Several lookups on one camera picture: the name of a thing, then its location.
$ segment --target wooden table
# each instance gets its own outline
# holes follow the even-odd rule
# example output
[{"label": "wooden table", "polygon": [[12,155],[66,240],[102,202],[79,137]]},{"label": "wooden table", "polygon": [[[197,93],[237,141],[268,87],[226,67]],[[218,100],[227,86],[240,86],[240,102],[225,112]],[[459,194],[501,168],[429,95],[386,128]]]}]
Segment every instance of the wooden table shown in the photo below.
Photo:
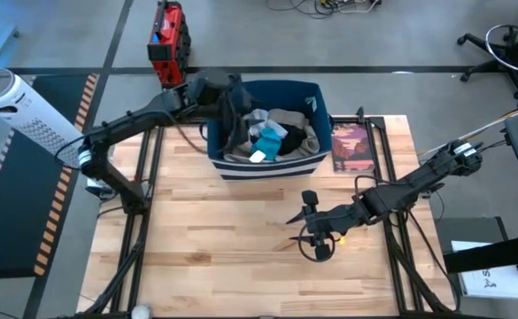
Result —
[{"label": "wooden table", "polygon": [[[401,177],[418,167],[410,128],[406,116],[385,116],[385,120],[394,167]],[[196,128],[186,132],[205,147]],[[140,143],[141,137],[135,136],[115,149],[115,166],[130,178]],[[287,239],[302,226],[284,224],[299,212],[301,191],[317,191],[319,209],[330,209],[351,202],[353,177],[335,174],[329,155],[310,177],[225,182],[205,155],[192,150],[175,128],[168,128],[139,303],[151,304],[156,316],[397,315],[382,225],[350,230],[345,244],[324,263],[305,260]],[[365,189],[373,182],[361,179],[360,184]],[[428,201],[419,200],[413,212],[441,256]],[[96,298],[114,275],[125,219],[121,211],[99,219],[78,311],[91,305],[87,298]],[[418,271],[452,306],[448,282],[414,224],[408,222],[407,227]],[[407,305],[412,308],[404,271],[403,277]]]}]

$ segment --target red case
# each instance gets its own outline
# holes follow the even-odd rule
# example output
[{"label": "red case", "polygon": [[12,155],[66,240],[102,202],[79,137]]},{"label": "red case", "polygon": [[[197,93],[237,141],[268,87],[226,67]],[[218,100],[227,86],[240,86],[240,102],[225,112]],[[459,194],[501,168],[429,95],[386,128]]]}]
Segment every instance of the red case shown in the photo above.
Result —
[{"label": "red case", "polygon": [[158,3],[147,48],[149,60],[163,88],[184,82],[190,45],[182,6],[176,2]]}]

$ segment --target black floor mat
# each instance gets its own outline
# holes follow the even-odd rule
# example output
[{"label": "black floor mat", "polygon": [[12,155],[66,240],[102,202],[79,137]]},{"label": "black floor mat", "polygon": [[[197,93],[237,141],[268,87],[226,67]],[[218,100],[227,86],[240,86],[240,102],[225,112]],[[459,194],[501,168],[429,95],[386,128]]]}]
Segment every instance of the black floor mat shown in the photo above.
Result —
[{"label": "black floor mat", "polygon": [[[33,87],[81,129],[96,81],[94,75],[41,76]],[[76,179],[41,146],[10,133],[0,156],[0,277],[46,273]]]}]

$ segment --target blue fabric bin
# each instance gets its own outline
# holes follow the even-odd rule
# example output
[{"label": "blue fabric bin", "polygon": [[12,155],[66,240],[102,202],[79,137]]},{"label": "blue fabric bin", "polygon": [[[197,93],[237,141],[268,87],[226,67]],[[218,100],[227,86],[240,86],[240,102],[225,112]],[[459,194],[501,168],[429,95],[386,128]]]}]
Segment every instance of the blue fabric bin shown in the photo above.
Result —
[{"label": "blue fabric bin", "polygon": [[311,174],[331,152],[331,125],[320,86],[298,81],[244,82],[251,93],[254,108],[271,110],[279,108],[298,111],[310,120],[320,141],[320,152],[301,159],[288,159],[273,163],[236,163],[225,161],[220,149],[225,143],[221,121],[207,122],[207,156],[226,180],[255,180]]}]

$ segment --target floor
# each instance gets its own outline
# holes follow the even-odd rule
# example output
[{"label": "floor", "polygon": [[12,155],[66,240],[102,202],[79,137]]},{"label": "floor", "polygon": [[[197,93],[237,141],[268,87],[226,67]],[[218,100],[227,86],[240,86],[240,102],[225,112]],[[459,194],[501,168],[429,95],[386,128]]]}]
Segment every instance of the floor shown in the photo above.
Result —
[{"label": "floor", "polygon": [[[265,2],[182,0],[192,37],[191,66],[470,66],[488,56],[472,45],[459,47],[465,33],[483,36],[498,24],[518,25],[518,1],[383,0],[368,14],[336,14],[311,19],[295,11],[269,11]],[[287,7],[284,0],[270,0]],[[52,2],[4,0],[0,21],[22,34],[0,66],[147,67],[144,45],[155,4],[144,0]],[[126,22],[116,52],[113,33]],[[501,74],[479,74],[469,83],[456,73],[243,74],[244,79],[296,79],[317,82],[333,114],[365,106],[372,114],[407,114],[416,148],[427,150],[492,121],[515,107],[513,89]],[[109,76],[96,122],[142,107],[159,85],[153,75]],[[480,139],[501,138],[500,127]],[[0,149],[8,128],[0,121]],[[98,202],[81,178],[63,229],[38,318],[70,315],[80,297]],[[518,163],[508,147],[489,151],[483,168],[467,178],[449,178],[440,191],[443,218],[502,217],[509,237],[518,236]],[[439,216],[439,201],[432,200]],[[32,279],[0,280],[0,310],[22,317]],[[463,312],[518,317],[515,301],[463,301]]]}]

